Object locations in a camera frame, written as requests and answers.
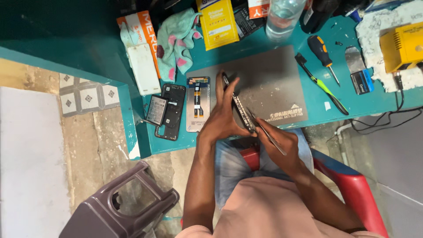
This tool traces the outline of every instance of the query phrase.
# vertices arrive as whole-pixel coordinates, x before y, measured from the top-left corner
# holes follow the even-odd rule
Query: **red chair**
[[[364,175],[315,149],[311,149],[311,154],[314,168],[335,182],[345,204],[355,211],[366,229],[388,238],[382,217]],[[260,147],[242,150],[241,155],[251,171],[260,168]]]

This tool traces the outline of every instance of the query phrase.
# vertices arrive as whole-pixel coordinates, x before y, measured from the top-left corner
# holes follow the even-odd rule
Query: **jeans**
[[[309,170],[313,169],[312,156],[307,141],[301,129],[287,130],[298,136],[298,156]],[[244,148],[231,141],[222,140],[216,143],[214,160],[215,187],[214,196],[219,209],[226,204],[235,186],[242,179],[250,177],[274,177],[291,181],[290,177],[282,171],[269,157],[264,146],[260,143],[260,169],[251,172],[250,167],[239,153]]]

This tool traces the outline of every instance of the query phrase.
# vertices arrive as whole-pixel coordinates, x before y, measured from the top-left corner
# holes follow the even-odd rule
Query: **pink shirt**
[[[383,238],[373,232],[345,233],[313,218],[294,183],[271,177],[240,181],[222,208],[214,233],[204,226],[176,238]]]

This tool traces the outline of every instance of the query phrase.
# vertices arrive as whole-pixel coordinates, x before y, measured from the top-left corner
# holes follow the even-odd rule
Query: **metal spudger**
[[[247,108],[248,112],[250,113],[250,115],[254,118],[255,121],[257,121],[257,119],[255,118],[255,114],[249,109]],[[264,133],[266,134],[267,138],[269,138],[269,140],[276,146],[276,148],[283,154],[286,155],[285,150],[283,150],[279,144],[277,143],[277,141],[259,124],[257,123],[260,128],[264,131]]]

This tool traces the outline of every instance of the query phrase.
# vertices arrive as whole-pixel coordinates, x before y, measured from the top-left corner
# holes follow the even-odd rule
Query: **screwdriver with green handle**
[[[311,80],[313,80],[313,82],[315,82],[321,89],[323,89],[323,91],[330,97],[330,99],[332,100],[332,102],[335,104],[335,106],[338,108],[338,110],[340,112],[342,112],[345,115],[349,115],[348,111],[346,110],[346,108],[342,105],[342,103],[332,94],[332,92],[326,87],[326,85],[323,83],[322,80],[317,79],[316,77],[314,77],[310,71],[308,71],[308,69],[305,67],[305,63],[307,62],[307,60],[304,58],[304,56],[302,56],[300,53],[298,53],[295,56],[295,60],[297,61],[297,63],[301,66],[301,68],[305,71],[305,73],[310,77]]]
[[[308,46],[310,50],[317,56],[317,58],[321,61],[323,66],[329,68],[330,72],[332,73],[333,77],[335,78],[336,82],[339,84],[338,78],[336,77],[335,73],[332,70],[332,60],[329,58],[329,54],[326,49],[326,45],[324,45],[323,40],[319,36],[310,36],[307,39]]]

